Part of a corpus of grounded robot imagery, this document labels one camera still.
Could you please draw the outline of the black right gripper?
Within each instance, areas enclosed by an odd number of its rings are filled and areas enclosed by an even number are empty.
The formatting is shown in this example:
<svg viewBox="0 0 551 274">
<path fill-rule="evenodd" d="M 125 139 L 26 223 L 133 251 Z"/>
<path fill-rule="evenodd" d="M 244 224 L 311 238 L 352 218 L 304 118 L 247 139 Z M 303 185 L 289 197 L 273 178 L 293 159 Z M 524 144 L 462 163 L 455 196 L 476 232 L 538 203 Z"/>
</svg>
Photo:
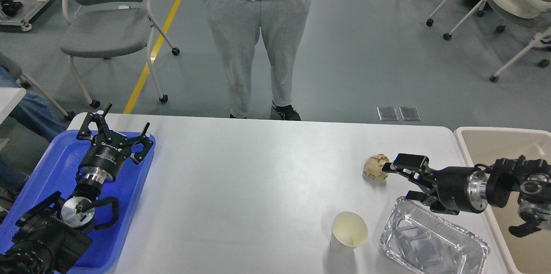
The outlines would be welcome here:
<svg viewBox="0 0 551 274">
<path fill-rule="evenodd" d="M 408 191 L 406 199 L 428 206 L 434 213 L 458 215 L 460 211 L 481 213 L 489 202 L 486 199 L 487 179 L 479 168 L 429 168 L 429 158 L 399 153 L 393 162 L 385 163 L 382 172 L 400 174 L 421 188 Z"/>
</svg>

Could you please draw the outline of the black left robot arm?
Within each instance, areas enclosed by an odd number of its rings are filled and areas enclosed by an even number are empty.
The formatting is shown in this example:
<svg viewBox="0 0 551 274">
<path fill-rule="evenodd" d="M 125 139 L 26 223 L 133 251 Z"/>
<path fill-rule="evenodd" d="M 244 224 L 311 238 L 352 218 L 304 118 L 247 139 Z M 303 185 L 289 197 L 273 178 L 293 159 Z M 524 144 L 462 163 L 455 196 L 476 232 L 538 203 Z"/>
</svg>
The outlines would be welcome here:
<svg viewBox="0 0 551 274">
<path fill-rule="evenodd" d="M 3 274 L 103 274 L 122 250 L 154 156 L 143 131 L 87 113 L 55 137 L 1 225 Z"/>
</svg>

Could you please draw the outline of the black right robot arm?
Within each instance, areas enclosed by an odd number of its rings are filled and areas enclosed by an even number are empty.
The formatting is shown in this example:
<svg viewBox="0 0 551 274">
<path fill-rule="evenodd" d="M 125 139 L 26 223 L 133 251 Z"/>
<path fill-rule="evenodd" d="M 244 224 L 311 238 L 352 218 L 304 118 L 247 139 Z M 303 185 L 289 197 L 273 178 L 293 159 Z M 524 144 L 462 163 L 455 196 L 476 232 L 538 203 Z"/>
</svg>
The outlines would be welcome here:
<svg viewBox="0 0 551 274">
<path fill-rule="evenodd" d="M 441 170 L 430 168 L 428 163 L 426 156 L 400 153 L 393 162 L 384 164 L 382 171 L 400 174 L 420 188 L 408 191 L 408 200 L 445 215 L 481 213 L 489 205 L 504 208 L 515 191 L 523 224 L 511 226 L 508 231 L 526 237 L 550 229 L 550 166 L 546 160 L 519 156 L 514 160 L 501 158 L 490 166 L 478 163 Z"/>
</svg>

